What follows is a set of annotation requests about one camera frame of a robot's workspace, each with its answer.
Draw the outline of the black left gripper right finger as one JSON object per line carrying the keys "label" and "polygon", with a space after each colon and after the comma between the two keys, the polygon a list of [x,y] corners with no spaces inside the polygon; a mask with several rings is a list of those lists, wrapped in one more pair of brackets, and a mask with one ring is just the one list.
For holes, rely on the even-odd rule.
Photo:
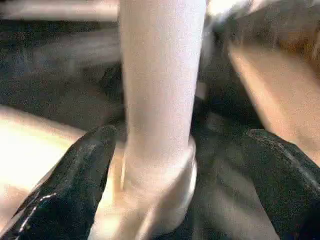
{"label": "black left gripper right finger", "polygon": [[263,129],[245,134],[246,170],[282,240],[320,238],[320,168],[295,144]]}

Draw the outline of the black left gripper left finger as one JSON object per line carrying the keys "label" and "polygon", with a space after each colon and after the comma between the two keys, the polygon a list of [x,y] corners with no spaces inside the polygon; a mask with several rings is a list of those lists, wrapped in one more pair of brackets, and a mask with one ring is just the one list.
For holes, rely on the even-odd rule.
{"label": "black left gripper left finger", "polygon": [[2,240],[86,240],[106,188],[117,130],[97,127],[79,138],[2,229]]}

